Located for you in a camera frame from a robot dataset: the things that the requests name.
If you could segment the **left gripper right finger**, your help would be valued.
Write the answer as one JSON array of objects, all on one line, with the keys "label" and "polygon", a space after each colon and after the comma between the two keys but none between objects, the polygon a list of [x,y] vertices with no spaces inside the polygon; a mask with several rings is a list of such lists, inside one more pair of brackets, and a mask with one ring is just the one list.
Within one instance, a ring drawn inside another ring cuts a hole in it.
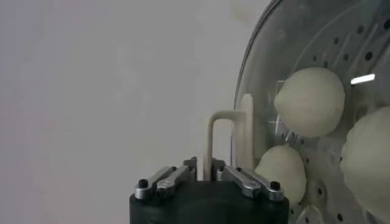
[{"label": "left gripper right finger", "polygon": [[242,167],[227,166],[224,161],[212,160],[211,179],[213,181],[231,181],[244,196],[251,199],[265,197],[270,201],[283,201],[284,189],[278,181],[269,181],[254,171]]}]

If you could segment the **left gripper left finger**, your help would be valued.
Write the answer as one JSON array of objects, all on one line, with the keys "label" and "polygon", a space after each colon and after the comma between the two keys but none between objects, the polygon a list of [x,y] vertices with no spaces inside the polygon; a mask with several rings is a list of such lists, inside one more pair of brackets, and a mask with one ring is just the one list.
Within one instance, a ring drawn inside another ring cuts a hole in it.
[{"label": "left gripper left finger", "polygon": [[151,177],[138,180],[133,195],[138,200],[149,200],[155,195],[166,198],[174,195],[181,184],[192,183],[196,180],[197,158],[194,156],[184,160],[180,167],[166,166]]}]

